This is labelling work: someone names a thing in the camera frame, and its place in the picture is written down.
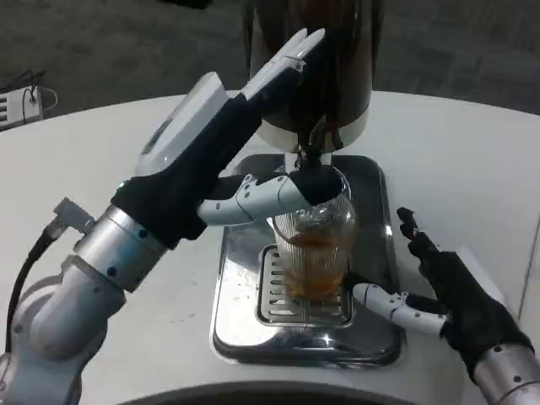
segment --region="black cable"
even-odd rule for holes
[[[26,123],[26,114],[24,113],[24,97],[26,96],[27,91],[30,93],[30,102],[32,102],[32,92],[30,91],[30,89],[24,89],[24,92],[23,92],[23,125]]]
[[[28,257],[24,261],[23,266],[21,267],[15,283],[13,284],[13,289],[11,291],[11,297],[9,298],[8,306],[8,317],[6,320],[6,353],[11,353],[11,325],[14,320],[15,311],[19,305],[19,299],[21,292],[23,291],[24,281],[28,277],[28,273],[34,263],[39,260],[39,258],[45,253],[47,248],[54,242],[56,239],[53,238],[47,230],[44,230],[39,239],[34,244],[34,247],[28,253]]]

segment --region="wire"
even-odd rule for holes
[[[26,123],[26,114],[24,113],[24,97],[26,96],[27,91],[30,93],[30,103],[32,102],[32,92],[30,91],[30,89],[24,89],[24,92],[23,92],[23,125]]]
[[[39,260],[43,253],[45,253],[47,248],[55,240],[56,239],[51,236],[47,230],[44,230],[34,244],[34,247],[32,247],[28,253],[28,257],[26,257],[23,266],[19,270],[19,274],[15,279],[15,283],[13,284],[13,289],[11,291],[11,297],[9,297],[8,317],[6,320],[6,353],[11,353],[11,325],[14,321],[15,311],[19,305],[19,299],[23,290],[24,281],[26,281],[28,273],[30,272],[32,266],[34,266],[34,263]]]
[[[57,94],[57,92],[54,91],[53,89],[49,89],[48,87],[43,87],[43,86],[40,86],[40,89],[42,89],[42,90],[48,90],[48,91],[50,91],[51,93],[54,94],[54,104],[51,105],[51,106],[48,106],[47,108],[44,108],[44,109],[43,109],[43,112],[49,111],[49,110],[53,109],[54,107],[56,107],[57,104],[58,104],[58,94]]]

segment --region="white robotic finger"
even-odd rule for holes
[[[405,329],[438,337],[446,322],[445,315],[432,314],[407,305],[407,293],[388,294],[376,284],[355,285],[353,296],[369,310]]]

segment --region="silver robotic arm joint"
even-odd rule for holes
[[[480,359],[473,377],[489,405],[540,403],[540,363],[529,348],[493,347]]]
[[[136,289],[166,251],[114,207],[86,231],[61,273],[22,296],[12,351],[0,358],[0,403],[77,403],[80,375],[126,302],[124,290]]]

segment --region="black glove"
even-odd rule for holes
[[[404,222],[403,235],[411,240],[408,249],[420,259],[420,272],[449,311],[442,336],[461,355],[471,380],[481,356],[494,346],[518,344],[534,351],[510,312],[486,293],[455,252],[439,251],[418,228],[412,211],[399,208],[397,215]]]

